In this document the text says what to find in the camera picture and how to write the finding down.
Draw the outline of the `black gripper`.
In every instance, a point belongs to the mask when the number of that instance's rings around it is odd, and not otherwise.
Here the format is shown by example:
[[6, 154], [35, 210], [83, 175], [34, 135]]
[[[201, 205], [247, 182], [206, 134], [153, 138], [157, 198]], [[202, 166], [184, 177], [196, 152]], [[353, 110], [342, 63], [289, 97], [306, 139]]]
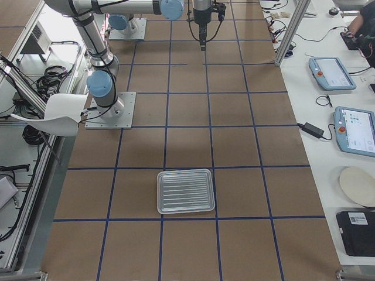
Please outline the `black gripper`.
[[207, 25], [199, 25], [199, 44], [201, 51], [205, 51], [207, 41]]

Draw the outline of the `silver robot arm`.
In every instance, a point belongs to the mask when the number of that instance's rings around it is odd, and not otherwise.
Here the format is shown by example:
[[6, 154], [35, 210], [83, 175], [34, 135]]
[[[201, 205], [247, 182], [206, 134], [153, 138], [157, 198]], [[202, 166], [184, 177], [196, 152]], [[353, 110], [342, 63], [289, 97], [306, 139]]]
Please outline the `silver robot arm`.
[[199, 44], [201, 51], [206, 50], [207, 24], [212, 19], [211, 0], [193, 0], [194, 23], [199, 26]]
[[94, 15], [162, 15], [168, 20], [181, 17], [183, 1], [45, 1], [59, 14], [72, 18], [90, 55], [94, 72], [87, 79], [89, 93], [101, 114], [110, 111], [118, 115], [124, 104], [119, 100], [116, 79], [119, 62], [103, 39]]

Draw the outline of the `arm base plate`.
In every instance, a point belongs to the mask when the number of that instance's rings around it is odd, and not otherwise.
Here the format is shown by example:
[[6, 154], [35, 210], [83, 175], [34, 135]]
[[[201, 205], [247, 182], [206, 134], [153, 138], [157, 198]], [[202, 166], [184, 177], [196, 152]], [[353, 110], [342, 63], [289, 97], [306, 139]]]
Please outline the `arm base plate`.
[[99, 107], [94, 98], [91, 99], [91, 107], [84, 127], [86, 129], [131, 129], [134, 117], [136, 92], [117, 92], [117, 102], [107, 111]]
[[145, 39], [146, 18], [133, 18], [124, 30], [111, 28], [111, 41], [143, 41]]

